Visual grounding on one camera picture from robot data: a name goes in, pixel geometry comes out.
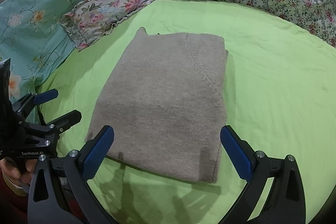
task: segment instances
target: pillow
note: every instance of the pillow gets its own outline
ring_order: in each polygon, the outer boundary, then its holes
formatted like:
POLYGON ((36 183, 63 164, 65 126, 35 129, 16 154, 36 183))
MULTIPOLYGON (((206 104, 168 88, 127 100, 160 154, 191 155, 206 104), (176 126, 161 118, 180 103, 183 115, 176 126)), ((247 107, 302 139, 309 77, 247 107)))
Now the pillow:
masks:
POLYGON ((35 93, 35 87, 74 49, 59 20, 79 1, 5 0, 0 4, 0 60, 11 58, 12 102, 35 93))
POLYGON ((60 24, 82 50, 153 0, 84 0, 66 13, 60 24))

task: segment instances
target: mattress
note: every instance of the mattress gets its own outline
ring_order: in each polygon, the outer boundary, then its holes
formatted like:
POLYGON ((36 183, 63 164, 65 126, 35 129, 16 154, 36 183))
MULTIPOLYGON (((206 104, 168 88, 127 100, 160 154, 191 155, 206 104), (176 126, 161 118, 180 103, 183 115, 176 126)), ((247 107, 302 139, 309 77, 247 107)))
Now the mattress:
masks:
MULTIPOLYGON (((73 51, 39 89, 59 91, 57 99, 41 107, 46 121, 73 109, 82 112, 82 121, 61 135, 59 156, 84 145, 101 89, 139 27, 148 34, 224 37, 229 51, 223 88, 227 124, 254 150, 269 157, 295 156, 308 223, 336 183, 336 50, 293 23, 255 8, 156 0, 96 44, 73 51)), ((262 209, 271 183, 268 179, 251 217, 262 209)), ((107 158, 88 184, 121 224, 206 224, 218 223, 245 181, 223 151, 216 184, 178 181, 107 158)))

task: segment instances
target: blue textured pad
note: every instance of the blue textured pad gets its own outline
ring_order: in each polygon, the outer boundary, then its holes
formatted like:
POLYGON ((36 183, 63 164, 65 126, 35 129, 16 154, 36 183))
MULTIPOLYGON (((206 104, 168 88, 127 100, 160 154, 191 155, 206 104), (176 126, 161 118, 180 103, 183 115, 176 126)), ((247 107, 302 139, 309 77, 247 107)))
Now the blue textured pad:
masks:
POLYGON ((85 181, 93 179, 93 177, 96 175, 100 164, 103 162, 106 153, 113 143, 113 140, 113 128, 108 126, 83 162, 82 178, 85 181))
POLYGON ((236 168, 239 177, 250 182, 253 175, 251 162, 226 127, 223 127, 220 131, 220 141, 236 168))
POLYGON ((46 103, 46 102, 48 102, 52 99, 57 98, 57 96, 58 96, 57 89, 48 90, 48 91, 43 92, 41 94, 35 95, 33 104, 41 105, 41 104, 46 103))

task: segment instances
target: blue gripper pad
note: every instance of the blue gripper pad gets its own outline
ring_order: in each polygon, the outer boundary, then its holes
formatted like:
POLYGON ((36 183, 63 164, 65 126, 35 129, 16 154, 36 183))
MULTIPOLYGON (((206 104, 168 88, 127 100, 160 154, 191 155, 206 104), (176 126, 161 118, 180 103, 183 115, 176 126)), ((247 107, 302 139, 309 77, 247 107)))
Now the blue gripper pad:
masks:
POLYGON ((46 92, 43 92, 41 94, 35 95, 35 98, 33 100, 34 105, 41 105, 43 103, 46 103, 52 99, 57 98, 58 91, 57 89, 48 90, 46 92))
POLYGON ((98 135, 87 141, 83 146, 78 159, 79 169, 82 173, 83 180, 92 179, 101 163, 103 162, 106 153, 110 149, 114 140, 114 131, 110 126, 104 126, 98 135))
POLYGON ((253 175, 252 163, 239 145, 241 139, 230 126, 224 126, 220 131, 220 141, 236 168, 239 177, 250 182, 253 175))

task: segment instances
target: human hand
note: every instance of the human hand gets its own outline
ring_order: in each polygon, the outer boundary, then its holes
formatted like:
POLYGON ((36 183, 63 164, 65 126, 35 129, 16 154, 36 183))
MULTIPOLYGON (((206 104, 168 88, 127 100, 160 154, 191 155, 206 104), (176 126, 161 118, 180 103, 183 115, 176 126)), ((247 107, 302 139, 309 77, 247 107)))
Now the human hand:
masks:
POLYGON ((2 172, 8 177, 8 179, 15 185, 20 186, 20 179, 23 183, 30 184, 33 176, 37 160, 26 160, 27 171, 22 175, 20 171, 8 160, 0 160, 0 167, 2 172))

